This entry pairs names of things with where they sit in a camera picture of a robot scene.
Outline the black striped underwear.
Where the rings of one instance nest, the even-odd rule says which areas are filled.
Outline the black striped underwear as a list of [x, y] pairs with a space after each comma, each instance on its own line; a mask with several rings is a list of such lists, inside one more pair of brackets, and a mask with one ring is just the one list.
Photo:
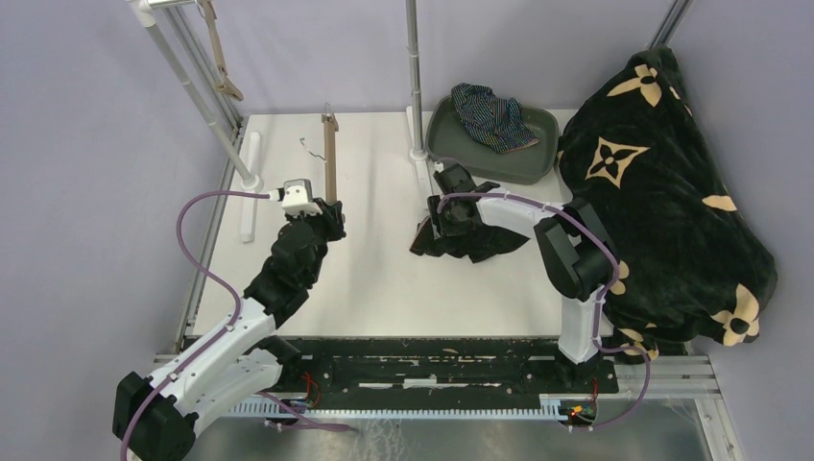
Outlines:
[[414, 255], [455, 258], [467, 257], [471, 263], [483, 262], [496, 255], [512, 253], [529, 241], [529, 238], [511, 230], [484, 226], [458, 236], [436, 235], [432, 221], [424, 218], [410, 246]]

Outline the wooden clip hanger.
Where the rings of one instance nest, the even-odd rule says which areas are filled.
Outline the wooden clip hanger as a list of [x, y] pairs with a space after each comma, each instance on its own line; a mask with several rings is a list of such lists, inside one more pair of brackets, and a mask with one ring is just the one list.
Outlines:
[[307, 146], [304, 137], [299, 139], [299, 143], [308, 155], [323, 161], [324, 200], [329, 204], [333, 204], [338, 201], [336, 133], [339, 131], [339, 123], [328, 102], [324, 103], [321, 120], [323, 123], [323, 153], [318, 155], [313, 152]]

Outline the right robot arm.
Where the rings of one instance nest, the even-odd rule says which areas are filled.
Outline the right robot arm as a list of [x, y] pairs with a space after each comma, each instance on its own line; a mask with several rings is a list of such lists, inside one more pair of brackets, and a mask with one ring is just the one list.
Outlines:
[[605, 294], [620, 277], [611, 239], [593, 207], [578, 199], [539, 202], [495, 182], [477, 184], [459, 163], [436, 162], [433, 178], [441, 192], [427, 200], [429, 216], [419, 226], [413, 253], [477, 263], [535, 241], [545, 274], [563, 298], [563, 358], [554, 367], [555, 379], [567, 391], [581, 390], [592, 381], [590, 361], [600, 353]]

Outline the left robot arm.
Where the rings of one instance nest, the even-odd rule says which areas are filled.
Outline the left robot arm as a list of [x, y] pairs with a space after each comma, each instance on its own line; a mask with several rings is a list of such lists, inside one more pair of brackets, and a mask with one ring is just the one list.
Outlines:
[[262, 348], [308, 300], [331, 242], [345, 237], [341, 202], [321, 198], [286, 218], [270, 256], [235, 307], [188, 350], [148, 376], [126, 375], [116, 390], [112, 431], [119, 456], [181, 460], [197, 439], [241, 401], [272, 386], [287, 391], [301, 364]]

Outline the blue striped underwear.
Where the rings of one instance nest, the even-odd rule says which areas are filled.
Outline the blue striped underwear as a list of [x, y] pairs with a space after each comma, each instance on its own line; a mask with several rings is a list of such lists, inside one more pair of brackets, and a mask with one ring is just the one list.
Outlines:
[[524, 124], [522, 105], [515, 98], [500, 98], [488, 86], [467, 83], [453, 86], [450, 98], [469, 136], [497, 154], [539, 143]]

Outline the left hanging wooden hanger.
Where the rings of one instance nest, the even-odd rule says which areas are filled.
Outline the left hanging wooden hanger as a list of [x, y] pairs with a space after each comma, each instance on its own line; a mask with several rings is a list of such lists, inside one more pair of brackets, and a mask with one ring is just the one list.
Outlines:
[[235, 101], [243, 101], [243, 92], [235, 85], [228, 74], [223, 46], [217, 29], [217, 13], [215, 12], [213, 3], [209, 0], [198, 0], [196, 4], [206, 25], [213, 58], [218, 72], [218, 80], [215, 89], [221, 94], [224, 94]]

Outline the green plastic tray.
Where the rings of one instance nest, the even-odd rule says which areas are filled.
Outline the green plastic tray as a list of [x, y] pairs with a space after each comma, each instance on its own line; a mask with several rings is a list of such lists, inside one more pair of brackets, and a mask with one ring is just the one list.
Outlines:
[[468, 134], [451, 100], [445, 97], [429, 118], [425, 131], [426, 152], [435, 161], [451, 158], [478, 178], [534, 184], [554, 167], [560, 126], [554, 114], [545, 109], [525, 107], [521, 114], [524, 125], [538, 142], [530, 147], [498, 154]]

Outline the centre rack pole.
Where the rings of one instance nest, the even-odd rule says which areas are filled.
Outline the centre rack pole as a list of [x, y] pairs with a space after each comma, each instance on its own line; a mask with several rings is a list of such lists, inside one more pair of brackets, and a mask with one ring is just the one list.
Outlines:
[[420, 83], [420, 62], [419, 62], [419, 31], [418, 31], [418, 8], [416, 0], [405, 1], [407, 20], [407, 50], [410, 70], [411, 98], [410, 106], [412, 122], [412, 153], [413, 161], [425, 160], [427, 155], [424, 148], [424, 135], [422, 124], [422, 97]]

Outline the rack pole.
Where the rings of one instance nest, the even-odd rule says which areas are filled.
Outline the rack pole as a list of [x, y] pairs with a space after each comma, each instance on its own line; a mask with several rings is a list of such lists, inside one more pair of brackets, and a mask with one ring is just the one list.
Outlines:
[[240, 159], [237, 149], [230, 140], [230, 136], [227, 135], [227, 132], [220, 125], [215, 114], [210, 110], [204, 97], [187, 74], [185, 68], [180, 62], [180, 59], [173, 51], [165, 35], [160, 30], [159, 26], [157, 25], [155, 14], [149, 9], [144, 9], [142, 7], [142, 1], [128, 0], [126, 1], [126, 4], [130, 7], [141, 26], [146, 30], [162, 57], [169, 64], [171, 70], [179, 80], [181, 86], [189, 99], [192, 101], [196, 110], [203, 118], [205, 124], [221, 143], [229, 161], [235, 167], [242, 181], [248, 180], [251, 177], [248, 167], [242, 161], [242, 159]]
[[422, 97], [420, 83], [420, 62], [419, 62], [419, 31], [418, 31], [418, 8], [416, 0], [405, 1], [407, 20], [407, 50], [410, 70], [411, 98], [410, 106], [412, 122], [412, 153], [413, 161], [425, 160], [427, 155], [424, 148], [424, 135], [422, 124]]

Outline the black floral blanket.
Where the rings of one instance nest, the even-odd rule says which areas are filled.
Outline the black floral blanket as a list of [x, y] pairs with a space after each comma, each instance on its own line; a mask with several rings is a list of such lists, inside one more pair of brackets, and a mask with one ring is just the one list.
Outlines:
[[631, 56], [567, 122], [558, 157], [619, 260], [603, 311], [621, 362], [699, 336], [727, 347], [758, 337], [776, 262], [719, 175], [670, 48]]

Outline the left rack pole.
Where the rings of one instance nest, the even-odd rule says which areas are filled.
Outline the left rack pole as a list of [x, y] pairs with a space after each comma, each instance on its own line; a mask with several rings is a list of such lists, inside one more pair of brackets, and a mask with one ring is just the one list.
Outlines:
[[181, 86], [189, 99], [192, 101], [196, 110], [203, 118], [205, 124], [221, 143], [229, 161], [235, 167], [242, 181], [248, 180], [251, 177], [248, 167], [242, 161], [242, 159], [240, 159], [237, 149], [230, 140], [230, 136], [227, 135], [227, 132], [220, 125], [215, 114], [210, 110], [204, 97], [187, 74], [185, 68], [180, 62], [180, 59], [173, 51], [165, 35], [160, 30], [159, 26], [157, 25], [155, 14], [149, 9], [144, 9], [142, 7], [142, 1], [128, 0], [126, 1], [126, 4], [130, 7], [141, 26], [146, 30], [162, 57], [169, 64], [171, 70], [179, 80]]

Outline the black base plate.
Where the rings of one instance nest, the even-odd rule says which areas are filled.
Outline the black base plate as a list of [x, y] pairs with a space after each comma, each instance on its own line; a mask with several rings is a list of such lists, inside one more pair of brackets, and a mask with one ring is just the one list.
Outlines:
[[264, 389], [319, 410], [531, 410], [547, 396], [619, 391], [611, 361], [573, 372], [552, 338], [289, 336], [258, 346], [283, 358]]

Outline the aluminium frame rails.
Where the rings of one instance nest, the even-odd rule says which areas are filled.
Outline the aluminium frame rails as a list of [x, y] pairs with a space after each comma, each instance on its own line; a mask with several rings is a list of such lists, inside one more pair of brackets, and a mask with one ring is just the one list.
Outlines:
[[[739, 460], [716, 376], [704, 356], [615, 367], [618, 393], [598, 400], [592, 426], [518, 420], [215, 421], [193, 460]], [[564, 395], [561, 413], [582, 400]]]

